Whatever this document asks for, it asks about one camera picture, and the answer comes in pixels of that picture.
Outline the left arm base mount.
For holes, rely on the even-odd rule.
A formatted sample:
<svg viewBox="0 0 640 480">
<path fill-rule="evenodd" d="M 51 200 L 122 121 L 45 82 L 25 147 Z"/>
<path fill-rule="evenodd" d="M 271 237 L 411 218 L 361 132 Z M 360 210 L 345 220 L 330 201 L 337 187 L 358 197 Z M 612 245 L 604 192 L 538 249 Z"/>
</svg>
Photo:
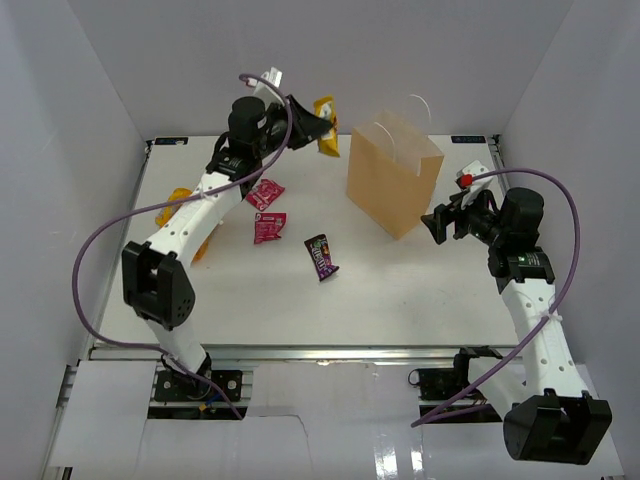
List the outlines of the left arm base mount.
<svg viewBox="0 0 640 480">
<path fill-rule="evenodd" d="M 207 370 L 205 376 L 218 385 L 242 414 L 246 412 L 245 407 L 238 406 L 242 399 L 241 370 Z M 170 369 L 157 371 L 150 414 L 170 419 L 237 420 L 217 389 Z"/>
</svg>

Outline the brown m&m's packet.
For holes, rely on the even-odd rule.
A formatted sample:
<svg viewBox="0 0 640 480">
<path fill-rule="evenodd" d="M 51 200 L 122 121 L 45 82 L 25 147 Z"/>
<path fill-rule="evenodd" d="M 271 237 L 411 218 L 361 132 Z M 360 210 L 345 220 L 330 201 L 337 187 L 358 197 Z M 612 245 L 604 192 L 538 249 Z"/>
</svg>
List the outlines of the brown m&m's packet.
<svg viewBox="0 0 640 480">
<path fill-rule="evenodd" d="M 324 281 L 338 272 L 339 266 L 333 263 L 328 238 L 318 234 L 304 241 L 305 248 L 314 263 L 318 279 Z"/>
</svg>

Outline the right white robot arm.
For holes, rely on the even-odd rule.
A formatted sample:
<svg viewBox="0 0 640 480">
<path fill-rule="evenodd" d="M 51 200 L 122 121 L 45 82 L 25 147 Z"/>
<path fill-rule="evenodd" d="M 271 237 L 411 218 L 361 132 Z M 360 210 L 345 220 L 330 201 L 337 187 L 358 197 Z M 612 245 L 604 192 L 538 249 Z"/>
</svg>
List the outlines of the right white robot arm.
<svg viewBox="0 0 640 480">
<path fill-rule="evenodd" d="M 480 393 L 502 420 L 509 456 L 518 461 L 586 465 L 612 422 L 607 401 L 596 399 L 580 375 L 554 305 L 555 274 L 538 246 L 543 197 L 527 188 L 507 191 L 500 205 L 489 190 L 467 201 L 451 196 L 421 220 L 437 243 L 454 228 L 488 248 L 488 269 L 514 324 L 524 366 L 518 378 L 486 349 L 461 350 L 451 374 L 453 390 L 472 399 Z"/>
</svg>

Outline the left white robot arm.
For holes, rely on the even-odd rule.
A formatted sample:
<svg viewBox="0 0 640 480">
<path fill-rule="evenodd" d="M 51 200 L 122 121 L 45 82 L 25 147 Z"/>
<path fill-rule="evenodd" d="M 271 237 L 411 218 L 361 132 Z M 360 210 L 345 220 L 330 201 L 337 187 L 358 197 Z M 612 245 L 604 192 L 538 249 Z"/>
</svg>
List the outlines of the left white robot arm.
<svg viewBox="0 0 640 480">
<path fill-rule="evenodd" d="M 194 194 L 144 243 L 122 252 L 123 297 L 155 334 L 177 376 L 177 387 L 199 399 L 211 387 L 208 355 L 189 321 L 195 292 L 188 269 L 223 217 L 260 176 L 263 160 L 280 146 L 296 150 L 328 135 L 336 116 L 326 106 L 307 111 L 292 96 L 285 104 L 255 96 L 236 100 L 228 129 L 216 141 Z"/>
</svg>

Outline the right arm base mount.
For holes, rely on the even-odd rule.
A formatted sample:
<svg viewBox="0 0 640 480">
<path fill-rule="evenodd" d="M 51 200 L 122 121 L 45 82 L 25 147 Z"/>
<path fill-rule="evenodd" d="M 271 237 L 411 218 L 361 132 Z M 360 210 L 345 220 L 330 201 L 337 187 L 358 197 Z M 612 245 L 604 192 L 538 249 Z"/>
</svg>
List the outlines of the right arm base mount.
<svg viewBox="0 0 640 480">
<path fill-rule="evenodd" d="M 453 368 L 413 369 L 407 376 L 407 382 L 410 387 L 418 392 L 421 415 L 426 415 L 437 405 L 463 389 L 463 386 L 457 384 Z M 444 413 L 484 404 L 487 404 L 486 398 L 478 390 L 474 390 L 453 406 L 445 409 Z M 479 411 L 440 420 L 440 423 L 491 423 L 500 421 L 499 415 L 492 407 L 485 407 Z"/>
</svg>

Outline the pink candy packet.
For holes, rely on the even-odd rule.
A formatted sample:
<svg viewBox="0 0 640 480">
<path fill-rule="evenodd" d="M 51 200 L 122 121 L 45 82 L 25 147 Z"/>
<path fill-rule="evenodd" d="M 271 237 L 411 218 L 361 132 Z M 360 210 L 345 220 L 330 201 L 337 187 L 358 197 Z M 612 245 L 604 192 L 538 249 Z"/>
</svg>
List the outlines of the pink candy packet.
<svg viewBox="0 0 640 480">
<path fill-rule="evenodd" d="M 287 222 L 287 214 L 280 212 L 258 212 L 254 218 L 254 244 L 279 240 L 280 232 Z"/>
<path fill-rule="evenodd" d="M 247 194 L 246 201 L 258 211 L 265 211 L 283 193 L 285 188 L 273 180 L 262 179 Z"/>
</svg>

